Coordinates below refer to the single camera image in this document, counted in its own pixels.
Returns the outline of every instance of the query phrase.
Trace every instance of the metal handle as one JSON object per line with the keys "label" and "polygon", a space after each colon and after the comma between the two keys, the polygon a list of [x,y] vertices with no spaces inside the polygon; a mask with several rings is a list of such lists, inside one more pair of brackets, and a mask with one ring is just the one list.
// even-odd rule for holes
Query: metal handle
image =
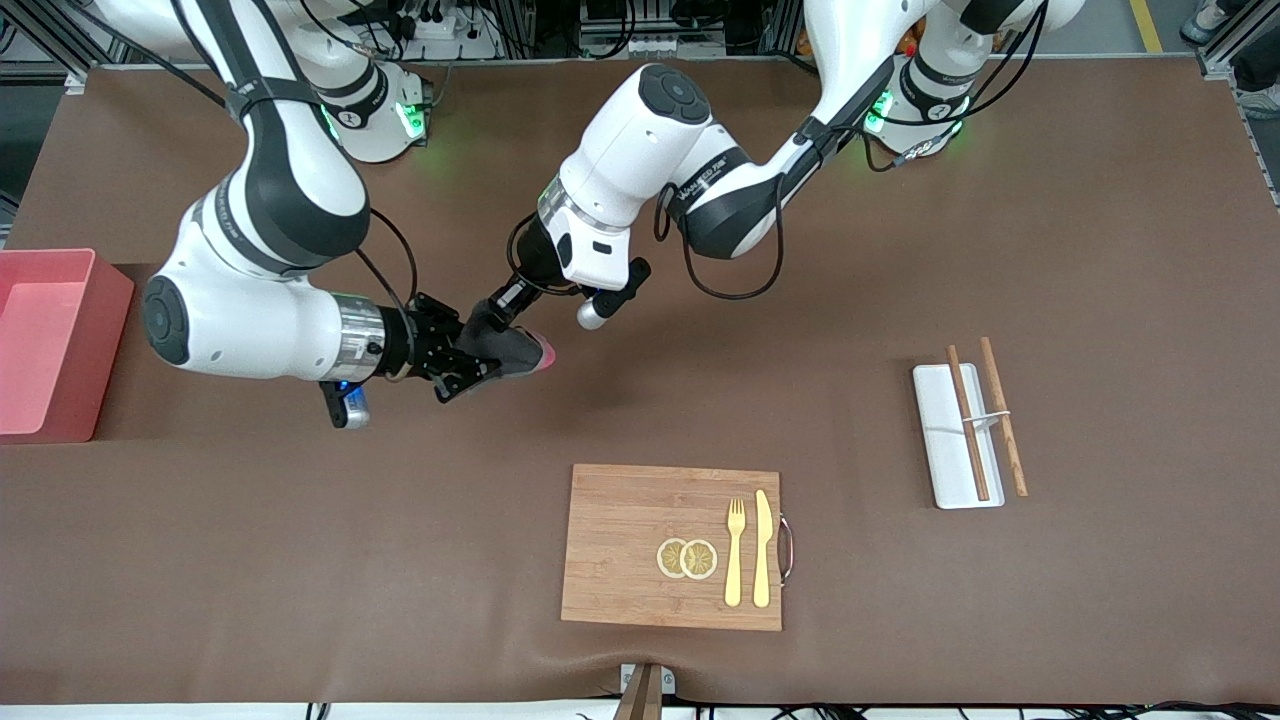
{"label": "metal handle", "polygon": [[787,532],[787,569],[782,571],[781,587],[787,587],[787,578],[791,577],[791,570],[796,566],[796,538],[795,533],[791,532],[791,523],[787,523],[787,516],[781,511],[778,512],[778,527]]}

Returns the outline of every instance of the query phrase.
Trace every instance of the silver metal ring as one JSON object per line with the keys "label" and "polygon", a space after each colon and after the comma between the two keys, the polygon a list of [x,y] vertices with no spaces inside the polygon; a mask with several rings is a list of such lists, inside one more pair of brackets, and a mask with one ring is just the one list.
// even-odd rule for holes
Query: silver metal ring
{"label": "silver metal ring", "polygon": [[564,190],[564,183],[559,181],[559,176],[552,179],[552,183],[547,186],[547,190],[538,196],[538,218],[543,220],[543,224],[549,224],[556,213],[564,208],[570,213],[582,220],[588,227],[598,229],[607,234],[617,234],[627,228],[616,228],[613,225],[602,223],[591,215],[588,215],[581,208],[573,202],[573,199],[568,196],[568,191]]}
{"label": "silver metal ring", "polygon": [[[383,327],[383,314],[367,297],[357,295],[330,293],[338,302],[338,315],[342,318],[342,340],[338,342],[338,357],[321,380],[358,382],[374,374],[378,363],[387,350],[387,329]],[[370,351],[375,343],[378,352]]]}

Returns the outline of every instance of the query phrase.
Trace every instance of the brown table mat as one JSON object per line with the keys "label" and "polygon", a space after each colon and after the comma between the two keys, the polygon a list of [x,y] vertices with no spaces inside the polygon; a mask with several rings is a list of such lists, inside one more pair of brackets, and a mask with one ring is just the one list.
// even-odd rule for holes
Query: brown table mat
{"label": "brown table mat", "polygon": [[[461,68],[430,149],[361,168],[460,307],[634,68]],[[817,85],[684,65],[763,160]],[[159,73],[59,108],[12,247],[163,261],[243,151]],[[654,265],[603,331],[547,299],[558,365],[447,407],[166,368],[136,323],[100,439],[0,450],[0,702],[503,701],[673,667],[722,702],[1280,701],[1280,243],[1224,83],[1192,60],[1038,61],[947,152],[872,176],[851,149],[786,213],[767,296]],[[403,284],[399,250],[366,245]],[[708,282],[746,288],[762,245]],[[137,278],[147,266],[131,265]],[[380,299],[358,263],[321,287]],[[932,507],[910,368],[989,334],[1032,497]],[[782,633],[558,620],[573,462],[767,469],[797,566]]]}

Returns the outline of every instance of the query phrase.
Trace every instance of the fake lemon slice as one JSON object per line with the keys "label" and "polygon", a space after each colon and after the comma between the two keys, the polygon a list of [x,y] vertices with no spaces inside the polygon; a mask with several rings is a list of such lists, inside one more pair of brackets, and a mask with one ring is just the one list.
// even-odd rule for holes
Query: fake lemon slice
{"label": "fake lemon slice", "polygon": [[680,566],[680,556],[685,551],[685,541],[669,538],[658,546],[658,569],[671,579],[685,577],[685,570]]}
{"label": "fake lemon slice", "polygon": [[680,552],[680,569],[690,580],[705,580],[716,571],[716,548],[704,539],[689,541]]}

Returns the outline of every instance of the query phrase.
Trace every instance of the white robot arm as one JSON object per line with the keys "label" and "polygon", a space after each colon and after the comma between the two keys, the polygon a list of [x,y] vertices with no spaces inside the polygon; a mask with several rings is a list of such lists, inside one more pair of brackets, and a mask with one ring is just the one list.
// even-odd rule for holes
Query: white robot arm
{"label": "white robot arm", "polygon": [[147,340],[160,357],[200,373],[316,380],[334,424],[347,428],[367,421],[360,384],[374,375],[428,378],[443,402],[512,374],[508,359],[540,366],[549,347],[538,338],[465,333],[457,313],[425,295],[380,307],[312,287],[311,270],[364,241],[365,184],[264,0],[175,8],[227,83],[248,151],[187,210],[173,254],[143,290]]}
{"label": "white robot arm", "polygon": [[[763,165],[751,163],[723,126],[717,123],[709,127],[672,177],[675,190],[666,199],[667,214],[694,252],[716,259],[742,255],[768,233],[781,209],[813,173],[861,132],[864,115],[883,91],[906,77],[901,64],[896,64],[893,50],[902,35],[925,14],[929,15],[929,29],[915,60],[922,55],[934,56],[932,46],[925,49],[925,42],[931,42],[929,33],[933,33],[934,38],[941,38],[937,55],[955,58],[950,63],[937,60],[940,73],[963,70],[963,77],[952,78],[959,82],[956,87],[960,90],[947,96],[951,105],[942,118],[946,122],[946,118],[963,111],[963,101],[957,96],[968,92],[973,77],[986,61],[991,50],[989,33],[1025,26],[1046,3],[1044,24],[1052,29],[1074,17],[1083,1],[947,0],[947,6],[940,6],[940,0],[806,0],[805,27],[822,78],[818,105]],[[960,13],[961,19],[968,18],[979,27],[991,26],[993,29],[988,31],[984,41],[974,44],[966,35],[948,35],[943,20],[934,29],[934,15],[943,13],[950,13],[948,17]],[[900,102],[895,108],[904,105]],[[937,136],[945,127],[924,128],[925,137]]]}
{"label": "white robot arm", "polygon": [[[914,56],[896,56],[879,114],[865,132],[900,158],[933,155],[960,129],[974,79],[991,55],[996,33],[1025,32],[1043,12],[1041,31],[1052,32],[1079,13],[1084,0],[946,0],[925,15]],[[1011,50],[1027,50],[1015,41]]]}
{"label": "white robot arm", "polygon": [[[266,8],[302,74],[324,101],[343,149],[362,163],[383,163],[425,142],[429,108],[420,76],[366,51],[360,37],[335,19],[366,3],[270,0]],[[88,10],[156,53],[201,53],[188,40],[170,0],[93,0]]]}
{"label": "white robot arm", "polygon": [[266,1],[175,1],[179,22],[228,86],[248,150],[182,218],[173,254],[143,291],[147,340],[187,370],[316,380],[337,427],[367,421],[360,386],[375,375],[429,378],[447,402],[549,365],[545,341],[511,328],[529,302],[554,292],[540,282],[573,283],[589,309],[611,315],[648,275],[643,260],[626,261],[631,223],[710,122],[689,78],[641,68],[539,200],[512,281],[466,324],[421,293],[406,306],[378,306],[307,279],[357,251],[369,200]]}

